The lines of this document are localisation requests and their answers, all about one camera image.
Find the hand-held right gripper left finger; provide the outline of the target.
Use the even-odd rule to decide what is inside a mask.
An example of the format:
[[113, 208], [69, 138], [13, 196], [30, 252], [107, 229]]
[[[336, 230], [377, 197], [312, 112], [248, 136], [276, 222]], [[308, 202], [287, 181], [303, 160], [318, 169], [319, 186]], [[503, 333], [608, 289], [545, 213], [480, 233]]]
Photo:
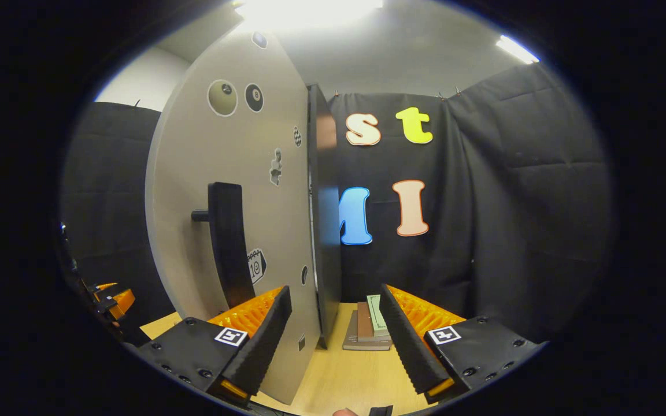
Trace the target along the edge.
[[204, 321], [185, 318], [136, 353], [182, 384], [233, 405], [259, 391], [293, 311], [289, 286]]

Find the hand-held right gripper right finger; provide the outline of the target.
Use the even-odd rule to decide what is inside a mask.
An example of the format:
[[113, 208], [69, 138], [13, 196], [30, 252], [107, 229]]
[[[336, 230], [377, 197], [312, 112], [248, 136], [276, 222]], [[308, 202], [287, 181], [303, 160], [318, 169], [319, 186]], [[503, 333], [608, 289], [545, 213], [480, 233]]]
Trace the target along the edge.
[[387, 284], [379, 311], [410, 383], [430, 404], [496, 382], [543, 347], [496, 318], [462, 318]]

